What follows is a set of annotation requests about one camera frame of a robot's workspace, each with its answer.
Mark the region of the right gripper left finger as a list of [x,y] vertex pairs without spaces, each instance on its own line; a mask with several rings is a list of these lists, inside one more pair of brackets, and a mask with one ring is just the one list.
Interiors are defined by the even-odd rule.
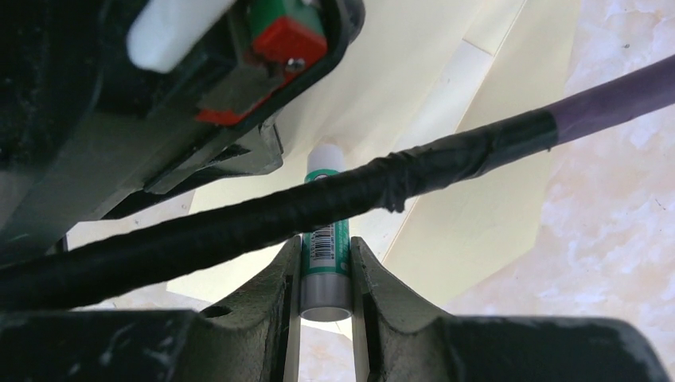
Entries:
[[194,310],[1,316],[4,381],[295,381],[301,240],[227,297]]

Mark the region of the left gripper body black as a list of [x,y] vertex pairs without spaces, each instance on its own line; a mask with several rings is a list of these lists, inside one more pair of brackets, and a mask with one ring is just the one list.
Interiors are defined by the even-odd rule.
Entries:
[[233,1],[166,73],[132,38],[156,1],[1,4],[1,261],[283,164],[278,113],[360,34],[361,1]]

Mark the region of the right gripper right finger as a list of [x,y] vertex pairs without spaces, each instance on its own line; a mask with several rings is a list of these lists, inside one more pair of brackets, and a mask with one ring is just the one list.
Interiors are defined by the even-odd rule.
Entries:
[[667,381],[648,340],[610,318],[455,316],[350,244],[359,381]]

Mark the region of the glue stick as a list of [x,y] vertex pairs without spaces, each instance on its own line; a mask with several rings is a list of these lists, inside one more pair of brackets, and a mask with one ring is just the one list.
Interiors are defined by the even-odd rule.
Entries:
[[353,313],[349,222],[301,236],[299,313],[311,322],[339,322]]

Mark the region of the yellow envelope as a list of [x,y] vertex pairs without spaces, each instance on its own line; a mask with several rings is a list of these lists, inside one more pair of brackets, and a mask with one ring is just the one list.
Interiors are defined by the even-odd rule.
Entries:
[[373,209],[401,212],[410,197],[478,177],[557,142],[554,117],[538,109],[342,173],[331,169],[340,150],[318,146],[308,158],[304,185],[79,249],[76,254],[88,264],[69,292],[69,305],[90,305],[205,269]]

